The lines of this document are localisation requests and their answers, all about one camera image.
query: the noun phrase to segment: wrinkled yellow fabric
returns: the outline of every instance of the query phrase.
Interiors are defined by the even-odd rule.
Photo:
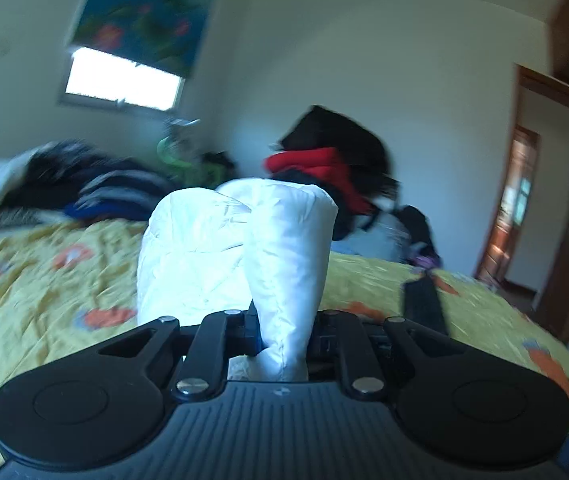
[[[0,386],[11,377],[113,337],[135,319],[93,332],[75,319],[92,308],[135,308],[135,273],[144,224],[100,222],[37,228],[0,240]],[[94,252],[73,268],[53,269],[76,243]]]
[[[444,270],[436,274],[460,294],[439,294],[452,338],[539,372],[523,345],[536,341],[562,365],[569,378],[569,351],[551,334],[481,284]],[[321,310],[361,301],[389,316],[399,316],[402,283],[417,278],[409,266],[331,253]]]
[[[144,224],[100,222],[37,228],[0,240],[0,386],[11,377],[130,330],[135,320],[88,332],[79,313],[113,306],[135,308],[135,272]],[[68,246],[85,244],[94,256],[73,269],[53,269]],[[522,343],[536,340],[569,376],[569,352],[481,285],[438,271],[460,297],[442,292],[451,335],[459,341],[537,371]],[[389,315],[401,313],[401,287],[417,276],[411,268],[331,253],[321,308],[361,301]]]

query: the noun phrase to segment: red clothing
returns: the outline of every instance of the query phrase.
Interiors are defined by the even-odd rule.
[[[335,148],[276,153],[264,160],[264,167],[272,174],[294,169],[314,176],[339,189],[352,213],[368,214],[371,212],[371,204],[351,184],[349,167],[340,158]]]

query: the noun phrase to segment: window frame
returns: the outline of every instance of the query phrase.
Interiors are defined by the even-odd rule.
[[[181,76],[179,76],[180,85],[178,86],[178,91],[176,92],[176,98],[174,99],[173,106],[171,108],[168,108],[167,110],[158,110],[157,108],[134,105],[124,101],[110,101],[109,99],[101,99],[99,97],[91,97],[88,95],[78,95],[78,94],[68,93],[67,85],[69,83],[69,77],[71,76],[71,69],[73,66],[73,54],[79,48],[82,47],[72,46],[66,52],[65,66],[64,66],[62,83],[60,85],[58,104],[88,107],[88,108],[94,108],[96,110],[133,114],[135,116],[140,116],[143,118],[155,118],[162,120],[165,120],[169,117],[174,117],[178,114],[178,105],[180,104],[180,98],[182,97],[182,92],[184,90],[184,85],[186,83],[186,79]]]

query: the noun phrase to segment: metal screw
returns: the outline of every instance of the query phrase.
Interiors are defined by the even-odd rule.
[[[385,387],[385,383],[375,377],[360,377],[351,385],[361,394],[375,394]]]
[[[204,379],[188,378],[178,381],[176,388],[181,394],[193,395],[200,394],[209,387],[209,383]]]

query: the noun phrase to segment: bright window light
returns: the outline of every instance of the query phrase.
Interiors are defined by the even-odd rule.
[[[91,48],[73,53],[67,94],[169,110],[183,79]]]

